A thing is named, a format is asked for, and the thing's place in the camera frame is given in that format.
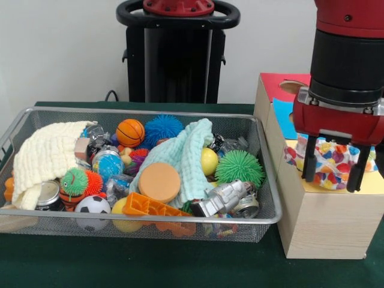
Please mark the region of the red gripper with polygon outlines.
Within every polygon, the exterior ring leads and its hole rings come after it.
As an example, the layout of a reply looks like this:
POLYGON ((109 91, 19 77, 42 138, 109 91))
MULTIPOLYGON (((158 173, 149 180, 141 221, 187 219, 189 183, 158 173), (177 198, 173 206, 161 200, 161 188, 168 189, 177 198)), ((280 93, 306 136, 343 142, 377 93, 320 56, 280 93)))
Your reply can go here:
POLYGON ((359 146, 359 157, 350 170, 346 190, 360 191, 365 167, 370 154, 370 146, 383 140, 383 116, 345 112, 326 107, 307 105, 295 100, 293 103, 293 123, 299 133, 311 135, 307 139, 302 179, 313 182, 317 158, 314 154, 317 138, 329 132, 341 133, 342 138, 350 139, 359 146))

